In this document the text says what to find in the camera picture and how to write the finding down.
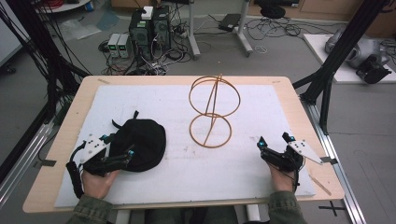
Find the black fabric bag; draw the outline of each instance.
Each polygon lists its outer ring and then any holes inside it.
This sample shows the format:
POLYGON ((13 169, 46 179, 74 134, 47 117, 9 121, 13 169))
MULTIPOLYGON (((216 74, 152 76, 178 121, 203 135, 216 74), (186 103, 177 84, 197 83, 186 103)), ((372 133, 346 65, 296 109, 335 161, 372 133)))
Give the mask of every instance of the black fabric bag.
POLYGON ((128 119, 120 126, 113 120, 113 125, 119 128, 110 145, 109 157, 125 154, 132 150, 134 155, 123 170, 143 172, 157 166, 163 158, 166 148, 166 134, 163 126, 152 119, 128 119))

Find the metal bracket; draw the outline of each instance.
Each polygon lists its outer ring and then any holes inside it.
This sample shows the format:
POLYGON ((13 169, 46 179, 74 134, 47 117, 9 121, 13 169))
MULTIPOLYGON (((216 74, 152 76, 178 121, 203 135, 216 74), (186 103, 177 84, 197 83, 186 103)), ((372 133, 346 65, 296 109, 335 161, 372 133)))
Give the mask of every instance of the metal bracket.
POLYGON ((102 150, 106 150, 106 154, 108 152, 108 145, 100 140, 98 137, 94 137, 92 134, 87 139, 87 144, 85 144, 84 150, 82 152, 80 163, 84 163, 94 157, 96 154, 101 152, 102 150))
POLYGON ((293 148, 298 154, 308 158, 309 160, 320 165, 323 164, 323 161, 320 159, 314 149, 312 149, 312 147, 305 142, 305 140, 289 142, 289 146, 293 148))

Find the white paper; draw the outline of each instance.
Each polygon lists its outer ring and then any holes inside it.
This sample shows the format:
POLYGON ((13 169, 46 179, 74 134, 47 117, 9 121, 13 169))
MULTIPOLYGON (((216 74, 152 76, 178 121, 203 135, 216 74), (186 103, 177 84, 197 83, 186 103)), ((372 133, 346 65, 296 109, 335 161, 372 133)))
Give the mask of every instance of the white paper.
MULTIPOLYGON (((191 86, 102 86, 84 121, 76 142, 78 147, 90 133, 96 136, 117 131, 114 119, 123 124, 139 111, 139 119, 154 119, 166 130, 166 150, 155 168, 143 173, 120 172, 105 200, 114 204, 179 203, 212 200, 239 200, 268 197, 274 190, 266 163, 257 142, 263 136, 270 148, 284 151, 282 133, 292 135, 272 86, 235 86, 241 96, 238 110, 226 119, 233 135, 223 147, 200 147, 189 134, 191 121, 198 113, 189 103, 191 86)), ((200 86, 191 95, 196 106, 203 106, 212 86, 200 86)), ((227 113, 237 106, 234 91, 219 85, 216 111, 227 113)), ((210 138, 227 137, 227 126, 219 125, 210 138)), ((79 161, 80 153, 75 157, 79 161)), ((296 195, 314 195, 307 171, 300 172, 301 186, 296 195)), ((70 181, 64 181, 56 207, 78 202, 70 181)))

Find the table leg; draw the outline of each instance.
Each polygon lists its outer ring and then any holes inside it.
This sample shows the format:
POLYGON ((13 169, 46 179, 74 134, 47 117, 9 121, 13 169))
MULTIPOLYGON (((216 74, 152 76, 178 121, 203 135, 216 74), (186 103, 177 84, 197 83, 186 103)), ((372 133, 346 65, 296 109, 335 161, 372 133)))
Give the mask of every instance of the table leg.
POLYGON ((247 221, 260 221, 260 211, 258 204, 247 204, 247 221))
POLYGON ((190 29, 188 32, 188 37, 192 49, 193 59, 197 60, 201 56, 201 52, 198 49, 198 45, 194 36, 194 0, 190 0, 189 9, 190 9, 190 29))
POLYGON ((129 218, 131 216, 131 210, 119 210, 117 211, 116 224, 129 224, 129 218))
POLYGON ((245 51, 247 52, 247 57, 250 56, 250 53, 253 52, 253 48, 250 46, 248 43, 247 38, 244 35, 244 26, 245 26, 245 20, 248 14, 248 4, 250 0, 245 0, 245 3, 242 7, 241 11, 241 21, 239 22, 239 27, 235 27, 236 31, 236 36, 239 38, 241 41, 242 45, 244 46, 245 51))

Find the wire ring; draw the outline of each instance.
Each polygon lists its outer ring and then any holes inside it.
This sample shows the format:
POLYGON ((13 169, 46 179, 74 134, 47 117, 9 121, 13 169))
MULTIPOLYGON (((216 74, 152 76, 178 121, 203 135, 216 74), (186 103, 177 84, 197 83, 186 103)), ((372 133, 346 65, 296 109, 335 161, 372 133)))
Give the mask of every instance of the wire ring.
POLYGON ((236 89, 236 87, 233 86, 233 84, 231 84, 231 83, 228 82, 227 80, 222 79, 222 74, 218 75, 217 77, 208 77, 208 76, 206 76, 206 77, 199 77, 199 78, 197 78, 197 79, 191 84, 191 90, 190 90, 190 93, 189 93, 189 102, 190 102, 191 107, 192 107, 196 112, 198 112, 198 113, 200 114, 200 115, 198 115, 197 117, 195 117, 195 118, 191 121, 191 123, 190 123, 190 136, 191 136, 192 140, 193 140, 196 144, 200 145, 201 147, 209 147, 209 148, 222 147, 222 146, 224 146, 225 144, 227 144, 228 141, 231 139, 231 136, 233 135, 233 128, 231 127, 230 122, 229 122, 225 117, 230 116, 231 114, 233 114, 233 113, 239 108, 239 106, 241 105, 241 96, 240 96, 238 90, 236 89), (207 101, 206 111, 205 111, 205 113, 203 113, 203 112, 199 111, 199 110, 193 105, 193 103, 192 103, 192 101, 191 101, 191 93, 192 93, 192 91, 194 90, 194 88, 195 88, 196 86, 198 86, 199 84, 208 82, 208 81, 214 81, 214 84, 213 84, 212 92, 210 92, 210 96, 209 96, 209 99, 208 99, 208 101, 207 101), (233 88, 233 89, 235 90, 236 94, 238 95, 238 106, 236 107, 235 110, 233 110, 232 112, 230 112, 230 113, 228 113, 228 114, 226 114, 226 115, 220 115, 220 114, 215 113, 219 82, 224 83, 224 84, 230 86, 231 88, 233 88), (212 112, 208 112, 208 108, 209 108, 209 105, 210 105, 210 102, 211 102, 212 97, 214 97, 213 106, 212 106, 212 112), (193 135, 193 133, 192 133, 192 124, 193 124, 198 118, 200 118, 200 117, 211 118, 210 129, 209 129, 209 131, 208 131, 208 133, 207 133, 207 136, 206 136, 206 139, 205 139, 205 141, 204 141, 203 143, 200 143, 200 142, 194 137, 194 135, 193 135), (228 127, 229 127, 229 135, 228 135, 228 138, 227 138, 223 143, 221 143, 221 144, 219 144, 219 145, 215 145, 215 146, 208 146, 208 145, 206 144, 206 142, 207 142, 207 139, 209 138, 210 133, 211 133, 212 130, 213 130, 213 127, 214 127, 214 125, 215 125, 216 119, 223 119, 223 120, 227 123, 227 125, 228 125, 228 127))

